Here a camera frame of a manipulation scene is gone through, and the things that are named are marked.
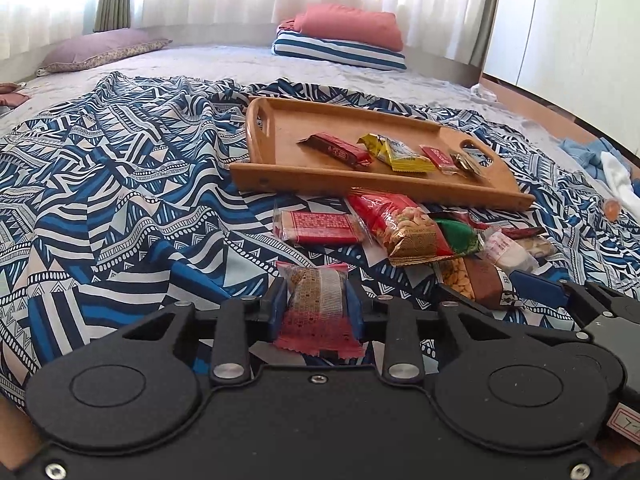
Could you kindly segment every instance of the cashew nut package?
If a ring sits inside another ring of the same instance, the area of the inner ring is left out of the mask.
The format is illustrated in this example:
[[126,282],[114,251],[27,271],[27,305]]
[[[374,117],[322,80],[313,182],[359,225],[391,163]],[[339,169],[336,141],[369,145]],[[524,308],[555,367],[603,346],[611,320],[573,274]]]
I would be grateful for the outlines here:
[[447,260],[479,249],[478,234],[462,222],[456,222],[460,229],[447,227],[455,236],[450,244],[436,222],[405,195],[353,189],[347,201],[395,267]]

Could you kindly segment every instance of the pillow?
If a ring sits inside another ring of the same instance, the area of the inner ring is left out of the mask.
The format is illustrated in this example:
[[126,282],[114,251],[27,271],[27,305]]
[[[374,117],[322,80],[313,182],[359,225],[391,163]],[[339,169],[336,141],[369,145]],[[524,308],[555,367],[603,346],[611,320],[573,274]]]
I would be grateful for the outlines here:
[[120,28],[63,41],[42,62],[36,75],[79,72],[127,57],[160,50],[172,40],[154,40],[144,30]]
[[357,41],[319,40],[293,30],[280,30],[271,51],[276,56],[333,61],[378,70],[406,70],[404,56],[399,52]]
[[335,4],[309,6],[296,16],[294,30],[313,38],[361,41],[402,50],[402,34],[392,12],[370,12]]

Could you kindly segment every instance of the wooden floor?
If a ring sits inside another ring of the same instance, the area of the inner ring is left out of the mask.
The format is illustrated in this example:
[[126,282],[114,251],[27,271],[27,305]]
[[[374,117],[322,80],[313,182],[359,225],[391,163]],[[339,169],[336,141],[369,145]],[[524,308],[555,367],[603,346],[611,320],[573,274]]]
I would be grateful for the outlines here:
[[[511,112],[536,121],[557,139],[571,139],[581,144],[587,144],[597,139],[595,135],[581,128],[573,121],[506,86],[489,81],[484,77],[480,78],[480,83],[496,94],[498,101]],[[633,178],[640,178],[640,168],[632,164],[631,175]]]

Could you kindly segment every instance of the blue and white bedding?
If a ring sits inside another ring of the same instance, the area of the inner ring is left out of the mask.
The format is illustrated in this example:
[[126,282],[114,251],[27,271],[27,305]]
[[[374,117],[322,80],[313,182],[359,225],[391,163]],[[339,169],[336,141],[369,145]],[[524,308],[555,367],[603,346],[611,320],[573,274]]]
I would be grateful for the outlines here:
[[[522,134],[475,111],[284,79],[240,86],[113,72],[88,94],[0,137],[0,391],[7,397],[22,405],[24,385],[41,365],[162,305],[192,300],[208,309],[263,293],[277,260],[346,262],[369,294],[430,307],[430,266],[393,268],[375,246],[299,250],[271,235],[276,197],[239,193],[226,169],[247,158],[244,112],[255,95],[430,119],[476,136],[536,197],[524,214],[472,210],[476,218],[544,226],[559,250],[541,262],[550,279],[595,280],[638,294],[640,226],[624,211],[609,223],[583,174],[561,171]],[[281,194],[277,202],[348,211],[336,198]],[[574,328],[564,311],[533,303],[498,316]],[[202,351],[199,371],[206,370]],[[424,351],[433,356],[428,342]]]
[[280,30],[271,51],[276,56],[331,61],[377,70],[406,70],[404,55],[359,41],[321,40],[293,30]]

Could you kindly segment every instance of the screw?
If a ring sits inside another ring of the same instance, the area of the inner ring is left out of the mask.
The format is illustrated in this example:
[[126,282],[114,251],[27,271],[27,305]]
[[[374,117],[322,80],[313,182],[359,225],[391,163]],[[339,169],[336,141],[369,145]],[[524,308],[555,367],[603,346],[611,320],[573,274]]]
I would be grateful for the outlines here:
[[413,379],[420,373],[420,368],[409,363],[398,363],[391,365],[388,371],[394,379]]
[[571,480],[586,480],[591,474],[591,468],[586,464],[578,464],[571,469],[569,478]]
[[222,363],[213,368],[213,374],[220,379],[237,379],[244,374],[244,367],[238,363]]
[[326,384],[329,378],[326,375],[312,375],[309,377],[309,381],[313,384]]
[[49,464],[44,468],[44,473],[51,478],[51,480],[63,480],[66,477],[66,469],[60,464]]

